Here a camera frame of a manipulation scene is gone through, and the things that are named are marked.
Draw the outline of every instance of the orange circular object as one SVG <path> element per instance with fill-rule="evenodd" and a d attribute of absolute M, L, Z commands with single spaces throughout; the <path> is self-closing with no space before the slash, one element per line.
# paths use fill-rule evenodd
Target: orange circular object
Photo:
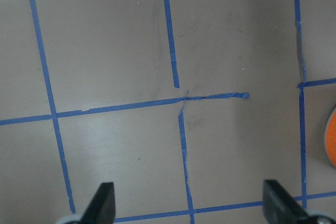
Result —
<path fill-rule="evenodd" d="M 336 167 L 336 109 L 331 113 L 325 127 L 324 147 L 330 162 Z"/>

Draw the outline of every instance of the floor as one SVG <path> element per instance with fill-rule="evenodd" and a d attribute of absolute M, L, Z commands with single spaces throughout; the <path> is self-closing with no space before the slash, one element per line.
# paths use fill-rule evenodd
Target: floor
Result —
<path fill-rule="evenodd" d="M 336 0 L 0 6 L 0 223 L 109 181 L 116 222 L 266 223 L 265 178 L 336 218 Z"/>

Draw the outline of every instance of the concrete floor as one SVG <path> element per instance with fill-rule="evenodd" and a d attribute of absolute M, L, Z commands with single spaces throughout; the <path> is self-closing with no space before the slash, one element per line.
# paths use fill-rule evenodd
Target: concrete floor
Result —
<path fill-rule="evenodd" d="M 81 213 L 106 181 L 119 222 L 266 223 L 265 178 L 336 218 L 336 80 L 311 82 L 336 78 L 336 0 L 300 4 L 305 127 L 294 0 L 0 0 L 0 223 Z M 249 98 L 188 99 L 182 124 L 184 99 L 142 103 L 187 90 Z"/>

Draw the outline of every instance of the gray floor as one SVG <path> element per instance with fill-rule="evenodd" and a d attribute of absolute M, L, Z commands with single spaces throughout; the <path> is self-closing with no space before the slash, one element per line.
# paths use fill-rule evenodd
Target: gray floor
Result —
<path fill-rule="evenodd" d="M 0 6 L 0 223 L 53 223 L 71 214 L 64 161 L 78 213 L 101 182 L 114 181 L 119 221 L 190 223 L 178 121 L 183 101 L 82 112 L 187 90 L 189 97 L 249 93 L 185 104 L 195 223 L 266 223 L 265 178 L 336 218 L 336 170 L 323 147 L 336 84 L 304 89 L 304 166 L 294 0 L 170 0 L 179 89 L 164 0 L 36 0 L 57 116 L 29 0 Z M 335 13 L 336 0 L 301 0 L 308 81 L 336 78 Z"/>

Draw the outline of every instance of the vertical blue tape strip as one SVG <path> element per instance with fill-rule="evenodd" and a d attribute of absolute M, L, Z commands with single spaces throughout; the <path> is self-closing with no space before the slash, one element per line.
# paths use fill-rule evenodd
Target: vertical blue tape strip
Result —
<path fill-rule="evenodd" d="M 190 223 L 195 224 L 195 210 L 193 205 L 193 198 L 191 196 L 190 187 L 189 187 L 189 176 L 188 176 L 188 168 L 187 168 L 187 142 L 185 137 L 185 130 L 184 130 L 184 117 L 183 111 L 181 110 L 179 117 L 178 117 L 178 124 L 180 126 L 180 136 L 181 136 L 181 147 L 182 147 L 182 158 L 183 158 L 183 168 L 184 168 L 184 179 L 185 179 L 185 187 L 187 192 L 187 201 L 188 201 L 188 209 L 190 214 Z"/>
<path fill-rule="evenodd" d="M 52 122 L 54 124 L 55 137 L 56 137 L 56 141 L 57 141 L 59 157 L 60 157 L 60 161 L 61 161 L 61 165 L 62 165 L 62 171 L 63 171 L 64 181 L 65 181 L 65 185 L 66 185 L 66 190 L 67 190 L 67 194 L 68 194 L 68 197 L 69 197 L 70 210 L 71 210 L 71 212 L 75 213 L 76 209 L 75 209 L 74 200 L 72 198 L 72 191 L 71 191 L 70 179 L 69 179 L 69 174 L 68 174 L 68 168 L 67 168 L 67 163 L 66 163 L 66 160 L 65 160 L 64 148 L 63 148 L 61 134 L 60 134 L 60 131 L 59 131 L 57 114 L 56 114 L 56 106 L 55 106 L 54 98 L 53 98 L 53 95 L 52 95 L 53 93 L 51 91 L 50 77 L 49 77 L 49 71 L 48 71 L 48 67 L 47 67 L 46 54 L 45 54 L 43 40 L 42 40 L 40 23 L 39 23 L 38 14 L 37 14 L 36 1 L 35 0 L 29 0 L 29 2 L 30 2 L 30 8 L 31 8 L 31 11 L 32 11 L 33 21 L 34 21 L 37 45 L 38 45 L 38 50 L 39 50 L 39 54 L 40 54 L 40 60 L 41 60 L 45 85 L 46 85 L 46 89 L 47 89 L 47 95 L 48 95 L 48 100 L 49 100 L 49 105 L 50 105 L 51 116 L 52 116 L 52 120 L 53 120 Z"/>
<path fill-rule="evenodd" d="M 300 0 L 294 0 L 295 4 L 295 20 L 296 20 L 296 26 L 299 36 L 299 54 L 301 59 L 301 65 L 302 65 L 302 75 L 303 75 L 303 82 L 307 82 L 307 72 L 306 72 L 306 62 L 303 57 L 302 52 L 302 31 L 301 31 L 301 10 L 300 10 Z"/>
<path fill-rule="evenodd" d="M 174 36 L 173 36 L 172 14 L 171 14 L 171 11 L 170 11 L 170 0 L 163 0 L 163 1 L 164 1 L 164 10 L 165 10 L 165 14 L 166 14 L 168 42 L 169 42 L 170 58 L 171 58 L 171 63 L 172 63 L 174 86 L 176 88 L 180 88 L 180 81 L 178 80 L 178 75 L 179 74 L 177 73 L 175 42 L 174 42 Z"/>
<path fill-rule="evenodd" d="M 307 208 L 307 171 L 306 171 L 306 126 L 304 117 L 305 95 L 303 86 L 300 86 L 299 110 L 300 110 L 300 146 L 301 146 L 301 190 L 302 207 Z"/>

